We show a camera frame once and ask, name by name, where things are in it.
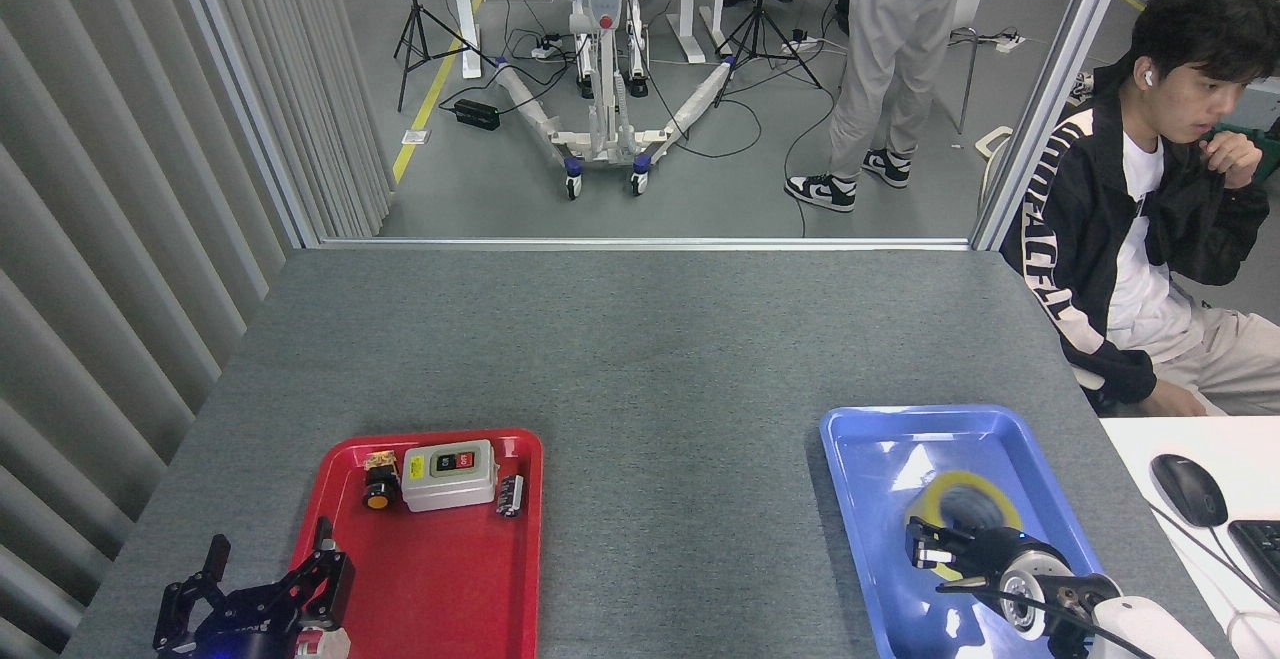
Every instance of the tripod stand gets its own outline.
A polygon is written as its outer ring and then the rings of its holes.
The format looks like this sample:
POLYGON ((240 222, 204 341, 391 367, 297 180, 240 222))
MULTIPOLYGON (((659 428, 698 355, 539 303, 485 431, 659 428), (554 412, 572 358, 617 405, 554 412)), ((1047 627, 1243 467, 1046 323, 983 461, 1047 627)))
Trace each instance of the tripod stand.
POLYGON ((463 38, 462 35, 458 35, 457 31, 453 31, 452 26, 444 24, 443 20, 439 20, 439 17, 426 12, 426 8, 417 3, 417 0, 412 0, 412 3, 408 18, 404 20, 404 29, 401 31, 399 42, 396 45, 396 52, 392 54, 392 58, 394 59, 399 56, 401 49, 404 50, 404 72, 401 74, 401 95, 398 102, 396 104, 397 111, 401 111, 401 109, 404 107, 404 84, 408 82, 408 72, 416 70, 417 67, 425 65, 425 63, 431 59, 448 58, 451 54, 476 52, 476 56, 484 59, 486 65, 498 68, 497 61, 484 56, 484 52, 480 52, 480 47, 476 47, 475 44, 471 44, 471 41, 463 38), (461 47, 448 50, 448 52, 430 52, 430 50, 426 49, 426 31, 422 29, 422 15, 434 20, 435 24, 439 24, 444 31, 448 31, 449 35, 453 35, 453 38, 461 41, 461 47), (415 35, 417 35, 417 44, 413 44, 415 35), (417 61, 412 61, 413 56, 419 58, 417 61))
MULTIPOLYGON (((737 67, 741 67, 742 63, 748 61, 748 59, 795 59, 795 61, 800 61, 800 67, 804 68, 805 74, 809 75, 809 81, 813 81, 813 84, 817 86, 818 90, 822 90, 818 77, 813 75, 813 70, 809 70, 808 63, 805 63, 804 59, 800 58, 800 54, 796 52, 795 47, 788 44, 786 35, 782 35, 782 29, 778 29, 778 26, 773 22, 773 17, 769 17, 769 13, 764 12, 764 0, 754 0, 754 3, 751 3, 751 10, 748 13, 746 18, 744 18, 744 20, 741 20, 740 24, 736 26, 719 45, 717 45, 716 51, 723 56, 726 54, 724 49, 728 47, 731 41, 737 45, 737 51, 733 54, 733 68, 730 70, 730 79, 732 79, 733 70, 736 70, 737 67), (773 29, 773 36, 777 36, 782 47, 786 47, 786 54, 771 54, 763 50, 764 36, 762 36, 760 31, 762 24, 768 24, 769 29, 773 29)), ((724 86, 728 86, 728 81, 724 81, 724 86)))

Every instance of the yellow tape roll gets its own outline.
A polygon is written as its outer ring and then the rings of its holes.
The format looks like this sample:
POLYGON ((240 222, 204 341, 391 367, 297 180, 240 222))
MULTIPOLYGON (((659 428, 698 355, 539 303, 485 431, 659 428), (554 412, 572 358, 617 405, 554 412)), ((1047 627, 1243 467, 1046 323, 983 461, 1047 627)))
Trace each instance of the yellow tape roll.
MULTIPOLYGON (((920 495, 906 508, 906 514, 902 517, 902 526, 906 526, 908 520, 911 517, 920 517, 934 526, 950 527, 950 518, 942 516, 942 498, 946 496, 947 491, 957 489, 977 491, 982 499, 989 500, 992 507, 1000 512, 998 526, 1014 527, 1016 530, 1023 528, 1023 518, 1019 516, 1018 509, 1014 508, 1014 503, 1005 496, 1005 491, 1000 491, 1000 488, 973 472, 959 470, 942 472, 933 477, 933 481, 928 482, 928 486, 924 486, 924 491, 920 491, 920 495)), ((960 573, 942 564, 937 564, 933 571, 947 581, 960 578, 960 573)))

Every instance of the white shirt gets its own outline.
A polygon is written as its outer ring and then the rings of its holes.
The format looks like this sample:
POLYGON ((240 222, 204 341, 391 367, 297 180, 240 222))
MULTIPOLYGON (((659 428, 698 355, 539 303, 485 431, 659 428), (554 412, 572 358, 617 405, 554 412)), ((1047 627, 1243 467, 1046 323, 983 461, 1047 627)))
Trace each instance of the white shirt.
MULTIPOLYGON (((1130 197, 1142 203, 1160 186, 1165 147, 1143 152, 1124 138, 1124 175, 1130 197)), ((1147 258, 1151 220, 1134 218, 1116 255, 1116 287, 1107 308, 1107 339, 1120 349, 1143 349, 1152 362, 1171 360, 1199 344, 1202 328, 1192 321, 1192 302, 1169 279, 1169 266, 1147 258)))

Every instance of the hand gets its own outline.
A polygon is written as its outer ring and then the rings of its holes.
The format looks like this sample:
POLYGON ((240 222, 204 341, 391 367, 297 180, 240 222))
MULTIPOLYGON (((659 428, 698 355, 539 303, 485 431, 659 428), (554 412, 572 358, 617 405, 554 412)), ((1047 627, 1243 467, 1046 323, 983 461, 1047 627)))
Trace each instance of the hand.
POLYGON ((1253 180, 1262 163, 1262 148, 1253 146, 1248 136, 1234 131, 1220 131, 1212 139, 1201 141, 1207 166, 1226 177, 1226 188, 1239 189, 1253 180))
POLYGON ((1208 416, 1208 411, 1199 403, 1199 399, 1196 399, 1194 394, 1161 377, 1156 380, 1156 389, 1152 389, 1151 395, 1146 399, 1139 401, 1138 407, 1148 417, 1208 416))

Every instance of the black computer mouse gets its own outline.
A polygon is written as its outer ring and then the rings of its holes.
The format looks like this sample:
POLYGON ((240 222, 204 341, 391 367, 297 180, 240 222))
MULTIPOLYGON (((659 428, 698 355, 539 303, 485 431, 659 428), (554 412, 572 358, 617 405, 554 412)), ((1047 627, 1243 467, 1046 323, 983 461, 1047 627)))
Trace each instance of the black computer mouse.
POLYGON ((1151 473, 1169 503, 1193 527, 1216 527, 1226 522, 1226 500, 1204 467, 1179 454, 1161 454, 1151 461, 1151 473))

